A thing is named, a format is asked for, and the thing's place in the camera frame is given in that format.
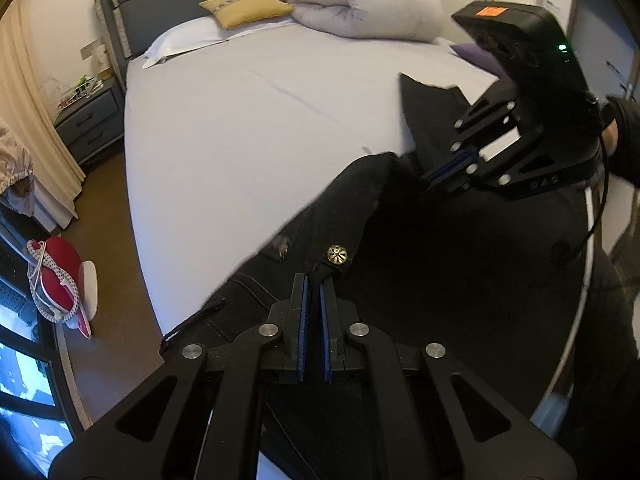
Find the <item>beige curtain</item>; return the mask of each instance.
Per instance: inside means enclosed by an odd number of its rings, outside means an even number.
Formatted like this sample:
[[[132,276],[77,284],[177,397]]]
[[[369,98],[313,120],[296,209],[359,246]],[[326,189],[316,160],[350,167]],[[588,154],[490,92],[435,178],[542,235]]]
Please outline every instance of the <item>beige curtain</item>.
[[[21,0],[0,19],[0,116],[27,146],[36,177],[36,211],[62,227],[76,214],[84,173],[56,133],[29,54],[29,24]]]

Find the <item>glass pane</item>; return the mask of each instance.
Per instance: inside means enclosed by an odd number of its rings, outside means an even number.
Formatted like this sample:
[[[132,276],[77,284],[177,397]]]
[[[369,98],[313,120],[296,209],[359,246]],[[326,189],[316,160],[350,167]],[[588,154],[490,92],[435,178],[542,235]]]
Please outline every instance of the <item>glass pane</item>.
[[[12,308],[8,308],[3,303],[0,303],[0,325],[37,343],[38,317],[35,305],[29,301],[23,304],[12,303],[11,306]]]
[[[58,420],[34,418],[2,408],[0,419],[0,423],[7,426],[18,446],[44,476],[49,474],[49,467],[56,455],[73,440],[66,424]]]
[[[54,405],[47,365],[0,343],[0,390],[23,399]]]

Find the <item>brown floor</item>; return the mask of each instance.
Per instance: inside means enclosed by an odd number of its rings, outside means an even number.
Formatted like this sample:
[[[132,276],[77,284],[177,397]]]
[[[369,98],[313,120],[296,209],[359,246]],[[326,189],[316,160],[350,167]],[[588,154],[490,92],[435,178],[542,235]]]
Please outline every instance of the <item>brown floor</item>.
[[[98,272],[94,337],[65,328],[84,407],[96,421],[162,364],[161,339],[138,263],[129,217],[124,153],[88,173],[76,201],[78,219],[62,233]]]

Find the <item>drawer handle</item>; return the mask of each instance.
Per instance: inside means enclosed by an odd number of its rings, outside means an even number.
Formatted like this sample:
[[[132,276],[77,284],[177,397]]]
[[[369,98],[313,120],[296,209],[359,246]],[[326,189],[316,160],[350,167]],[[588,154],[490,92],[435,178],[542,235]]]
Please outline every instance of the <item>drawer handle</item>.
[[[89,114],[87,117],[85,117],[84,119],[82,119],[82,121],[80,121],[79,123],[76,124],[76,128],[79,128],[80,126],[82,126],[85,122],[90,121],[91,119],[94,118],[93,114]]]
[[[90,146],[91,144],[93,144],[94,142],[96,142],[97,140],[100,140],[100,138],[104,135],[104,132],[100,132],[100,134],[98,134],[98,136],[94,137],[91,140],[87,141],[87,144]]]

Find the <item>orange sticker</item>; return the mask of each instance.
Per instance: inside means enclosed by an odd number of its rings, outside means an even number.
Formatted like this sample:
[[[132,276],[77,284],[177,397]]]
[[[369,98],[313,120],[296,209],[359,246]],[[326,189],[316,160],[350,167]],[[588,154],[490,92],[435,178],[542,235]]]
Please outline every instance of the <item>orange sticker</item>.
[[[485,7],[480,12],[476,12],[476,16],[490,16],[495,18],[496,16],[500,16],[507,7]]]

